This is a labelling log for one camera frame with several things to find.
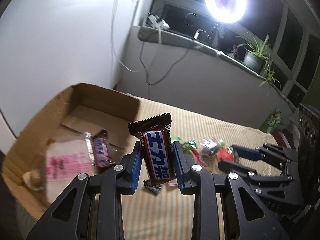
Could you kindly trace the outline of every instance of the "window frame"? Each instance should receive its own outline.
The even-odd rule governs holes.
[[[288,3],[286,3],[284,0],[280,0],[280,1],[284,5],[282,17],[281,17],[281,21],[280,21],[280,25],[279,25],[279,29],[278,29],[278,33],[277,33],[277,37],[276,37],[276,41],[273,46],[273,49],[268,49],[268,51],[271,55],[271,64],[274,62],[277,65],[277,67],[280,69],[280,71],[282,71],[284,73],[284,75],[288,78],[284,87],[281,88],[281,91],[285,96],[289,95],[289,93],[293,87],[293,84],[296,84],[299,88],[301,88],[301,90],[303,92],[307,93],[308,90],[306,90],[304,87],[302,87],[302,85],[300,85],[296,81],[296,79],[297,79],[297,76],[299,75],[299,72],[300,72],[301,66],[303,64],[303,60],[304,60],[306,51],[307,51],[309,35],[313,35],[317,38],[320,38],[320,35],[318,33],[314,33],[312,31],[308,30],[304,26],[304,24],[301,22],[299,17],[297,17],[298,13],[293,8],[290,8]],[[197,13],[197,14],[204,16],[204,17],[212,18],[212,15],[208,11],[206,5],[203,3],[200,3],[198,1],[195,1],[195,0],[162,0],[162,2],[164,3],[164,5],[175,6],[177,8],[192,11],[192,12]],[[156,10],[159,10],[161,8],[161,6],[163,6],[163,4],[161,2],[160,3],[158,2],[158,3],[154,3],[154,6],[155,6]],[[300,48],[299,48],[295,63],[292,67],[292,70],[290,70],[290,68],[284,63],[284,61],[277,54],[278,49],[281,44],[281,41],[282,41],[284,30],[286,27],[289,9],[303,28],[303,35],[302,35],[301,42],[300,42]],[[236,34],[238,34],[239,36],[244,38],[246,41],[255,42],[254,39],[256,39],[257,42],[261,41],[261,39],[259,39],[256,35],[251,33],[249,30],[244,28],[239,23],[232,23],[232,24],[226,23],[221,26],[224,28],[230,29],[231,31],[235,32]],[[320,62],[320,57],[318,59],[318,65],[316,67],[316,71],[319,66],[319,62]]]

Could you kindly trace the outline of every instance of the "white wall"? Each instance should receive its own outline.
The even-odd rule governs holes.
[[[140,72],[124,71],[118,89],[147,98],[148,85],[139,61],[142,42],[137,38],[138,31],[139,27],[131,29],[125,63]],[[157,46],[145,44],[142,60],[147,68]],[[185,51],[186,48],[160,45],[150,82],[159,80]],[[219,57],[190,50],[165,80],[150,88],[150,99],[253,128],[259,128],[275,109],[280,109],[288,121],[292,111],[287,103],[270,86],[258,87],[260,83],[261,79]]]
[[[54,95],[87,82],[111,88],[122,68],[111,58],[114,0],[12,0],[0,19],[0,107],[16,135]],[[119,0],[121,57],[137,0]],[[0,130],[0,148],[4,139]]]

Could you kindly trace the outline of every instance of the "speaker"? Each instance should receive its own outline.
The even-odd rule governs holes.
[[[318,190],[320,182],[320,111],[312,106],[299,105],[300,142],[298,149],[298,168],[307,202]]]

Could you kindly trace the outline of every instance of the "spider plant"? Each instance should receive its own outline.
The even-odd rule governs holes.
[[[273,77],[273,75],[275,74],[275,71],[274,70],[271,70],[270,68],[270,64],[268,62],[266,62],[266,64],[264,65],[263,67],[263,70],[262,70],[264,73],[265,73],[265,81],[263,81],[259,87],[261,87],[262,85],[268,83],[269,85],[270,84],[275,84],[276,82],[279,83],[280,85],[280,89],[281,89],[281,84],[279,82],[279,80],[277,80],[275,77]]]
[[[255,44],[254,43],[251,43],[250,41],[248,41],[247,43],[242,43],[242,44],[239,44],[237,46],[237,48],[241,47],[241,46],[249,46],[251,48],[252,51],[249,50],[249,52],[251,52],[253,55],[255,55],[256,57],[258,58],[261,58],[265,61],[268,61],[270,59],[270,53],[267,51],[267,48],[270,47],[270,44],[268,43],[269,41],[269,34],[267,34],[264,42],[260,41],[260,42],[257,42],[255,37],[252,35],[254,41],[255,41]]]

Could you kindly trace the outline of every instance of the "green flower pot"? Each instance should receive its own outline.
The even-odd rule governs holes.
[[[264,64],[266,63],[266,61],[264,59],[256,57],[254,54],[252,54],[251,51],[247,50],[247,52],[246,52],[246,54],[244,56],[243,63],[246,66],[248,66],[249,68],[251,68],[253,71],[255,71],[258,74],[260,74],[261,70],[264,67]]]

